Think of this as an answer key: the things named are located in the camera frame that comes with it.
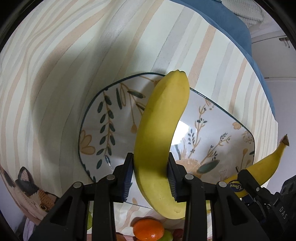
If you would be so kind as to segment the long yellow banana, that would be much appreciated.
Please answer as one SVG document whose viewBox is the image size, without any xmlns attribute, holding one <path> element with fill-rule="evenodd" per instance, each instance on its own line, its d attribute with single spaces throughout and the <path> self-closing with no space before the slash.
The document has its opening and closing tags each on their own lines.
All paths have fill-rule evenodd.
<svg viewBox="0 0 296 241">
<path fill-rule="evenodd" d="M 276 172 L 281 157 L 285 151 L 285 148 L 290 145 L 287 134 L 281 139 L 276 150 L 265 158 L 261 159 L 257 163 L 246 168 L 255 180 L 262 186 L 266 183 Z M 233 175 L 224 180 L 230 188 L 236 193 L 239 198 L 248 195 L 248 192 L 244 189 L 243 185 L 237 179 L 238 174 Z"/>
</svg>

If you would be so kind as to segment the cherry tomato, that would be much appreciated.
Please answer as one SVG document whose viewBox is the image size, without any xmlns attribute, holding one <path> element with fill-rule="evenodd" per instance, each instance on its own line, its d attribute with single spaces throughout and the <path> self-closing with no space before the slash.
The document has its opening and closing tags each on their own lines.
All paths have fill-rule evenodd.
<svg viewBox="0 0 296 241">
<path fill-rule="evenodd" d="M 173 241 L 182 241 L 184 230 L 177 228 L 173 231 Z"/>
</svg>

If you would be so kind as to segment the reddish yellow apple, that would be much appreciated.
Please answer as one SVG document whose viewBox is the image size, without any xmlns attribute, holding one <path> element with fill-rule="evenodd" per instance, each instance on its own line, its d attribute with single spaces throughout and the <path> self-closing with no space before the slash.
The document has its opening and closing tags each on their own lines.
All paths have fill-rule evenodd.
<svg viewBox="0 0 296 241">
<path fill-rule="evenodd" d="M 121 233 L 116 233 L 117 241 L 134 241 L 133 236 L 123 235 Z"/>
</svg>

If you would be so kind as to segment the orange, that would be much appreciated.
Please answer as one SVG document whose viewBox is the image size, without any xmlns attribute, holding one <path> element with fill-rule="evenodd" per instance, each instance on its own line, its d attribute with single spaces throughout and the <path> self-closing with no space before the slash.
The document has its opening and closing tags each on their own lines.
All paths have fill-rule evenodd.
<svg viewBox="0 0 296 241">
<path fill-rule="evenodd" d="M 163 224 L 151 218 L 140 219 L 133 225 L 133 234 L 138 240 L 159 240 L 164 232 Z"/>
</svg>

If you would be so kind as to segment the green apple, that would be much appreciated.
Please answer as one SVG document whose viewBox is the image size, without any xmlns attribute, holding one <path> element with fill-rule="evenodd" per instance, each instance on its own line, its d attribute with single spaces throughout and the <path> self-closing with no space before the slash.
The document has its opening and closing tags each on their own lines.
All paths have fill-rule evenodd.
<svg viewBox="0 0 296 241">
<path fill-rule="evenodd" d="M 173 234 L 169 230 L 165 230 L 163 236 L 158 241 L 173 241 Z"/>
<path fill-rule="evenodd" d="M 90 228 L 92 228 L 92 213 L 90 211 L 88 211 L 88 218 L 87 218 L 87 230 L 89 230 Z"/>
</svg>

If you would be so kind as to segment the floral oval ceramic plate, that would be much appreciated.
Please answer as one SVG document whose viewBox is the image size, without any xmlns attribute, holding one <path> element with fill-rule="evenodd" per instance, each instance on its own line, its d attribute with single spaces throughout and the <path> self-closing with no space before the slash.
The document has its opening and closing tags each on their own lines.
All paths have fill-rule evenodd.
<svg viewBox="0 0 296 241">
<path fill-rule="evenodd" d="M 133 75 L 92 99 L 80 129 L 79 157 L 93 181 L 112 173 L 133 152 L 140 119 L 161 78 L 159 73 Z M 253 164 L 255 143 L 227 111 L 191 90 L 170 151 L 188 173 L 215 184 Z"/>
</svg>

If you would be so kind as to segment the curved yellow banana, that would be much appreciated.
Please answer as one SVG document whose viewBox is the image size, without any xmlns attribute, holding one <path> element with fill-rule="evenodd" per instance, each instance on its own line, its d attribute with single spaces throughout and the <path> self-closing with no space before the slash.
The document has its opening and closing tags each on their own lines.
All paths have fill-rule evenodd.
<svg viewBox="0 0 296 241">
<path fill-rule="evenodd" d="M 168 219 L 185 217 L 186 203 L 171 194 L 167 164 L 174 132 L 189 100 L 184 71 L 175 70 L 155 86 L 137 130 L 133 152 L 138 188 L 149 205 Z"/>
</svg>

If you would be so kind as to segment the striped cat print blanket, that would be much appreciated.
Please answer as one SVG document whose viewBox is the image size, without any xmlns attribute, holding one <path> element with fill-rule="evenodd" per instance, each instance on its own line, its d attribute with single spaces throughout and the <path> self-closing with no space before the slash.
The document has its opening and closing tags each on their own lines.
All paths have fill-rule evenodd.
<svg viewBox="0 0 296 241">
<path fill-rule="evenodd" d="M 75 182 L 95 95 L 140 73 L 184 71 L 196 90 L 253 135 L 254 163 L 278 145 L 278 123 L 237 46 L 175 1 L 42 1 L 1 45 L 1 177 L 26 216 L 24 240 Z"/>
</svg>

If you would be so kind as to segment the blue bed sheet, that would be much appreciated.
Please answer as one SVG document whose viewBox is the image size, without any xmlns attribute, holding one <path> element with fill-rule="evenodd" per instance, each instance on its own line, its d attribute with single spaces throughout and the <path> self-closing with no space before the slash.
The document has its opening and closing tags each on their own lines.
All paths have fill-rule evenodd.
<svg viewBox="0 0 296 241">
<path fill-rule="evenodd" d="M 258 65 L 252 57 L 251 35 L 243 21 L 226 8 L 222 4 L 222 1 L 184 0 L 175 1 L 175 3 L 186 6 L 200 14 L 209 24 L 225 34 L 237 46 L 255 71 L 269 102 L 271 112 L 275 114 L 271 92 Z"/>
</svg>

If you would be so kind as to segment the grey white pillow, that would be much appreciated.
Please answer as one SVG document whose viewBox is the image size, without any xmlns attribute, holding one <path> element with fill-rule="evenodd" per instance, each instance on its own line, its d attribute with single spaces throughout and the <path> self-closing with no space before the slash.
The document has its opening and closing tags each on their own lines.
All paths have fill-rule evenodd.
<svg viewBox="0 0 296 241">
<path fill-rule="evenodd" d="M 260 6 L 252 0 L 222 0 L 222 4 L 234 13 L 248 27 L 263 22 Z"/>
</svg>

